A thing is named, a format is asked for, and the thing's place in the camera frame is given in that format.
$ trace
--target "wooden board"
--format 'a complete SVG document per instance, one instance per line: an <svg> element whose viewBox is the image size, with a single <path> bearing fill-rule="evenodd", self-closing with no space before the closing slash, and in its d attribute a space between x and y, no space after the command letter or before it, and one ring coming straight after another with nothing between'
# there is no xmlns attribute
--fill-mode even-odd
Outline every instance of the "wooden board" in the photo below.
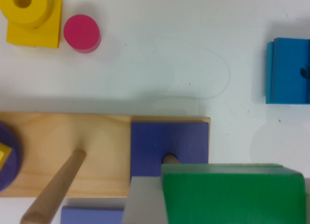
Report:
<svg viewBox="0 0 310 224"><path fill-rule="evenodd" d="M127 197L132 120L210 122L208 117L0 112L24 153L19 175L0 197L37 197L76 148L87 156L67 197Z"/></svg>

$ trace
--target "yellow square block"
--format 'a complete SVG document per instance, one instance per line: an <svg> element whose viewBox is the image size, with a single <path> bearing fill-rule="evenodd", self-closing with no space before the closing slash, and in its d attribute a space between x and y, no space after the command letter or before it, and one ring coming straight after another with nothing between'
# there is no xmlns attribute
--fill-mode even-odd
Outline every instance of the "yellow square block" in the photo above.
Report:
<svg viewBox="0 0 310 224"><path fill-rule="evenodd" d="M11 151L12 149L10 147L0 143L0 171L2 170L4 164L7 162Z"/></svg>
<svg viewBox="0 0 310 224"><path fill-rule="evenodd" d="M43 25L34 29L8 23L7 42L25 47L59 48L62 0L52 0L52 11Z"/></svg>

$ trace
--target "pink cylinder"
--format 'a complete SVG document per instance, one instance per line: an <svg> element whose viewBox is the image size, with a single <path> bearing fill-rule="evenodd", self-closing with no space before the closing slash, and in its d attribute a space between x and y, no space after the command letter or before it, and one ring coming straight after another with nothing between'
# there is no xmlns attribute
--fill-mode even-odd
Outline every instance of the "pink cylinder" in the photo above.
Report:
<svg viewBox="0 0 310 224"><path fill-rule="evenodd" d="M98 24L86 15L76 15L68 19L64 28L67 43L76 51L88 53L101 43Z"/></svg>

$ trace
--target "yellow ring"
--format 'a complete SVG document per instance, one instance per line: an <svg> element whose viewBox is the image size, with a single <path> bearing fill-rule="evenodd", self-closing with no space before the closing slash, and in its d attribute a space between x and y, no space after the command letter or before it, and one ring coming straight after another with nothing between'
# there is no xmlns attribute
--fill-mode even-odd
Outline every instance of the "yellow ring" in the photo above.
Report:
<svg viewBox="0 0 310 224"><path fill-rule="evenodd" d="M0 8L8 21L24 28L36 28L48 20L51 0L0 0Z"/></svg>

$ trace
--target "blue block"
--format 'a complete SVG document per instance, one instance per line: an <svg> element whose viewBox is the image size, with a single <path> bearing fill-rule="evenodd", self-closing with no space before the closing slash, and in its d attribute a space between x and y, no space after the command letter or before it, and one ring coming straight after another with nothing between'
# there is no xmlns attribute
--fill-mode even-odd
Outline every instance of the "blue block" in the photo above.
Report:
<svg viewBox="0 0 310 224"><path fill-rule="evenodd" d="M121 224L123 210L63 207L61 224Z"/></svg>
<svg viewBox="0 0 310 224"><path fill-rule="evenodd" d="M266 103L309 104L309 40L277 38L267 47Z"/></svg>
<svg viewBox="0 0 310 224"><path fill-rule="evenodd" d="M169 153L182 164L206 164L208 141L205 122L132 122L131 176L161 176Z"/></svg>

